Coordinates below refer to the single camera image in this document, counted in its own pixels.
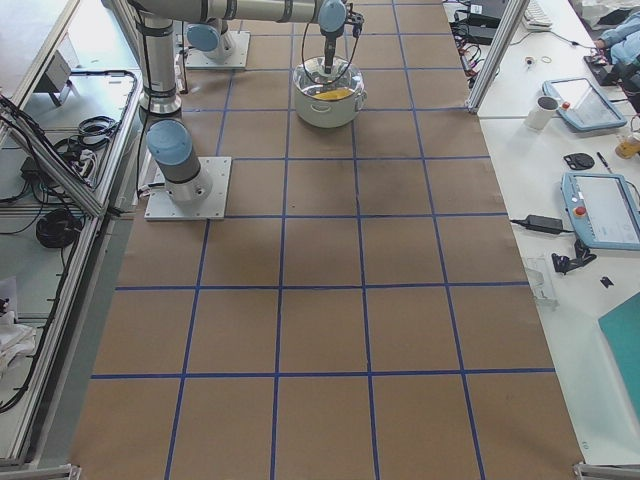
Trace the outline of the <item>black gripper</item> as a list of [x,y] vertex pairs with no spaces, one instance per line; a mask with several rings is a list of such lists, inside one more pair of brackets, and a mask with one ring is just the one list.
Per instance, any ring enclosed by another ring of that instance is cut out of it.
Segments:
[[323,30],[322,35],[324,37],[324,73],[326,75],[333,74],[333,62],[336,49],[336,33]]

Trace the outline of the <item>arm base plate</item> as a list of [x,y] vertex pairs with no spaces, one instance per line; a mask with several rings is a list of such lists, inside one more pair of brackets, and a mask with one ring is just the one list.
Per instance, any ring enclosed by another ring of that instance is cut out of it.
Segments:
[[231,157],[199,157],[200,172],[182,184],[167,182],[156,169],[144,217],[148,221],[222,220],[226,213]]
[[191,25],[186,33],[186,67],[195,70],[244,70],[248,59],[250,33],[217,30]]

